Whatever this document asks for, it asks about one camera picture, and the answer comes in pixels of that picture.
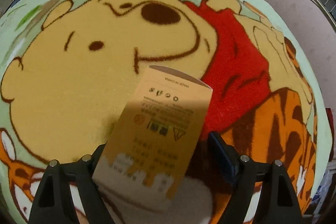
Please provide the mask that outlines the orange cardboard box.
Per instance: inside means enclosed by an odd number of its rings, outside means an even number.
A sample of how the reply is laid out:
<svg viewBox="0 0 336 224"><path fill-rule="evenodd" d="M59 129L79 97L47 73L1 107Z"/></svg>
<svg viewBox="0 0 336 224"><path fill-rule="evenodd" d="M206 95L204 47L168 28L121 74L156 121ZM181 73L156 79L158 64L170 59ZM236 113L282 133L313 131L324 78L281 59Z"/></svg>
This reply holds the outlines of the orange cardboard box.
<svg viewBox="0 0 336 224"><path fill-rule="evenodd" d="M166 210L197 146L212 93L181 71L146 68L104 147L94 182L136 206Z"/></svg>

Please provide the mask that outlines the Winnie the Pooh blanket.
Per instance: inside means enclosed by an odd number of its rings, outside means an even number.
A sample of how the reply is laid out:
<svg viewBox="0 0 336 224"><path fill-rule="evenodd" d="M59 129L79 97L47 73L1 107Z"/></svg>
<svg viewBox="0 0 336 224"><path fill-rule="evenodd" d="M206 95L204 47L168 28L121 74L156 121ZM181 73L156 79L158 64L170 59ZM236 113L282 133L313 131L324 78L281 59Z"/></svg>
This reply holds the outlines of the Winnie the Pooh blanket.
<svg viewBox="0 0 336 224"><path fill-rule="evenodd" d="M331 128L301 45L264 0L17 0L1 16L1 215L46 169L92 167L117 223L217 223L216 131L279 160L306 212Z"/></svg>

